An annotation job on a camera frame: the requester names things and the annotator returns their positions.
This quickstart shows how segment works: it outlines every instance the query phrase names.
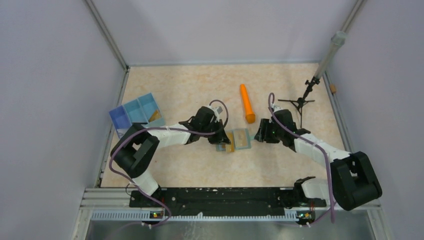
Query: orange marker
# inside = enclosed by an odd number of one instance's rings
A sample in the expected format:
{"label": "orange marker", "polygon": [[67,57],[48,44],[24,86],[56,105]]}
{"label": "orange marker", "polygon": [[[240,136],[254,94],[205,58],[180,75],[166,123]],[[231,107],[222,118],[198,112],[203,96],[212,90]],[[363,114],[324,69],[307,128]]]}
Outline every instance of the orange marker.
{"label": "orange marker", "polygon": [[240,85],[241,98],[243,99],[244,112],[246,113],[246,121],[252,124],[256,120],[256,115],[252,110],[251,102],[249,101],[248,91],[244,84]]}

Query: tripod stand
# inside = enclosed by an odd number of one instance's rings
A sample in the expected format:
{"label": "tripod stand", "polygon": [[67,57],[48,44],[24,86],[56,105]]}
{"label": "tripod stand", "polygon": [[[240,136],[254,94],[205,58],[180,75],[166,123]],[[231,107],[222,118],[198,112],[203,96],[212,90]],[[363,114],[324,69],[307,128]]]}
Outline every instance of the tripod stand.
{"label": "tripod stand", "polygon": [[318,69],[316,69],[315,74],[313,75],[313,78],[311,81],[306,80],[305,84],[307,85],[306,90],[302,97],[299,97],[297,100],[285,100],[285,99],[278,99],[280,102],[289,102],[293,104],[293,106],[296,108],[296,110],[300,114],[300,128],[302,128],[302,121],[303,121],[303,107],[307,103],[315,102],[315,100],[306,100],[306,97],[310,92],[312,92],[312,87],[316,84],[320,84],[320,79],[323,76],[325,70],[327,69],[327,66],[333,59],[334,55],[336,54],[337,50],[339,50],[343,44],[345,44],[345,39],[347,37],[347,34],[343,31],[338,31],[334,34],[334,36],[331,38],[331,45],[330,49],[327,52],[327,55],[322,59],[322,61],[319,63]]}
{"label": "tripod stand", "polygon": [[308,94],[310,92],[312,92],[312,87],[314,85],[318,85],[320,84],[320,80],[313,77],[311,81],[306,80],[305,85],[307,85],[307,88],[303,94],[302,97],[299,97],[297,100],[286,100],[286,99],[278,99],[278,101],[280,102],[289,102],[291,104],[293,104],[293,106],[296,108],[296,110],[299,112],[300,114],[300,128],[302,128],[302,121],[303,121],[303,107],[307,104],[307,103],[312,103],[315,102],[315,100],[305,100],[306,97],[308,96]]}

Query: orange object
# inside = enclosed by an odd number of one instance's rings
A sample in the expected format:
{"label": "orange object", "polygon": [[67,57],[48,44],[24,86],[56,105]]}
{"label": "orange object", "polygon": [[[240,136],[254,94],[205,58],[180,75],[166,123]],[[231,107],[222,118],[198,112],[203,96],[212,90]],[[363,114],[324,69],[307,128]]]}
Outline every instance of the orange object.
{"label": "orange object", "polygon": [[226,144],[225,145],[225,151],[227,152],[227,153],[233,153],[236,149],[234,148],[234,135],[233,135],[233,132],[231,132],[231,131],[227,131],[227,132],[225,132],[226,133],[226,135],[227,135],[227,137],[228,137],[228,139],[230,139],[230,141],[231,141],[231,144]]}
{"label": "orange object", "polygon": [[244,84],[240,85],[241,99],[243,99],[244,113],[246,113],[246,121],[252,124],[256,120],[256,115],[252,110],[251,102],[249,101],[248,91]]}

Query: black mounting plate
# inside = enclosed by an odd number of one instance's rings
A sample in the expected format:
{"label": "black mounting plate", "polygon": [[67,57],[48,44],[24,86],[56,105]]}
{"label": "black mounting plate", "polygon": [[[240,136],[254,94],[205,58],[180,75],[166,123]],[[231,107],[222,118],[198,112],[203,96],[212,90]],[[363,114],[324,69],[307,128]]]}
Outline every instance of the black mounting plate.
{"label": "black mounting plate", "polygon": [[[310,203],[293,201],[295,191],[280,187],[168,187],[153,195],[169,207],[173,216],[235,217],[283,216],[284,209],[309,207]],[[326,207],[325,200],[310,199],[315,207]],[[154,208],[159,204],[132,191],[130,208]]]}

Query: metal pole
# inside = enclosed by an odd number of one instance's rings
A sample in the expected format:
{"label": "metal pole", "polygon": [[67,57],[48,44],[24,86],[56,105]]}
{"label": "metal pole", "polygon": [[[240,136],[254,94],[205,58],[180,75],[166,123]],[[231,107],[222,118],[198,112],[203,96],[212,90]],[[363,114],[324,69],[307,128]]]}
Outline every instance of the metal pole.
{"label": "metal pole", "polygon": [[352,11],[347,16],[347,18],[344,21],[343,26],[341,27],[340,31],[348,33],[349,29],[352,26],[352,23],[354,22],[359,11],[362,9],[362,7],[365,5],[366,2],[367,2],[367,0],[357,0],[356,1],[355,5],[352,8]]}
{"label": "metal pole", "polygon": [[347,16],[346,20],[343,23],[343,26],[341,27],[341,30],[336,32],[334,36],[331,38],[331,44],[330,48],[325,55],[325,57],[319,62],[318,69],[316,70],[313,77],[317,80],[320,80],[323,76],[324,72],[326,71],[329,63],[333,60],[334,55],[336,52],[345,44],[345,40],[347,35],[347,32],[352,26],[352,23],[354,22],[355,18],[358,16],[358,12],[362,9],[365,2],[367,0],[357,0],[355,5],[352,8],[352,11]]}
{"label": "metal pole", "polygon": [[97,26],[99,27],[101,34],[106,39],[107,44],[110,47],[110,50],[112,51],[113,55],[115,55],[115,58],[118,60],[119,64],[124,70],[128,70],[128,65],[124,60],[124,57],[122,56],[115,40],[113,39],[111,33],[109,32],[108,28],[106,27],[105,22],[103,21],[102,17],[100,16],[99,11],[96,8],[96,5],[94,4],[93,0],[83,0],[85,4],[87,5],[89,11],[91,12],[92,17],[94,18],[95,22],[97,23]]}

